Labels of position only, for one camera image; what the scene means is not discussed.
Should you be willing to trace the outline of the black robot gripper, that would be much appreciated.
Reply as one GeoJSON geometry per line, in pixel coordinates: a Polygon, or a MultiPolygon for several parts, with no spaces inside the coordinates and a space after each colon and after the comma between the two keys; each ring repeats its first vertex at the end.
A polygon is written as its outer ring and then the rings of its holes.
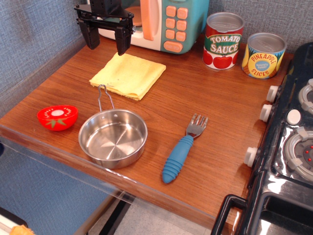
{"type": "Polygon", "coordinates": [[[134,33],[134,14],[122,7],[120,0],[91,0],[89,4],[77,4],[81,33],[90,49],[100,44],[98,28],[115,31],[118,55],[123,55],[131,45],[134,33]]]}

